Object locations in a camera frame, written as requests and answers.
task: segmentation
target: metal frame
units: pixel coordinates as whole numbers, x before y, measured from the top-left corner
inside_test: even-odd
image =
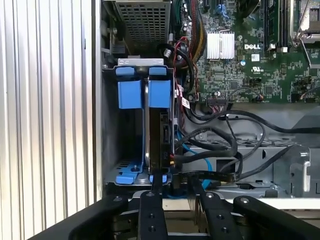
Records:
[[[91,10],[0,0],[0,239],[27,239],[95,201]]]

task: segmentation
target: perforated metal panel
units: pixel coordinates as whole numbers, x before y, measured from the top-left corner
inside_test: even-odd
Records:
[[[116,1],[115,6],[135,48],[155,47],[167,42],[169,1]]]

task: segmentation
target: dell logo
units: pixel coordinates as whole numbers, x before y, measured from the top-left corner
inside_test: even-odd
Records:
[[[261,48],[260,48],[259,44],[245,44],[244,49],[245,50],[248,50],[248,49],[260,50]]]

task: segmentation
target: blue drive rail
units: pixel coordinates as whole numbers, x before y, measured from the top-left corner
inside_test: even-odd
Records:
[[[170,109],[173,94],[173,73],[166,66],[117,66],[115,78],[120,109],[141,110],[142,114],[142,156],[132,159],[130,164],[119,169],[115,182],[132,185],[150,159],[150,108]],[[162,182],[167,182],[164,174]]]

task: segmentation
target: corrugated metal panel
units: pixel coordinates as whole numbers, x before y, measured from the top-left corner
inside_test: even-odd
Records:
[[[0,0],[0,240],[94,202],[91,1]]]

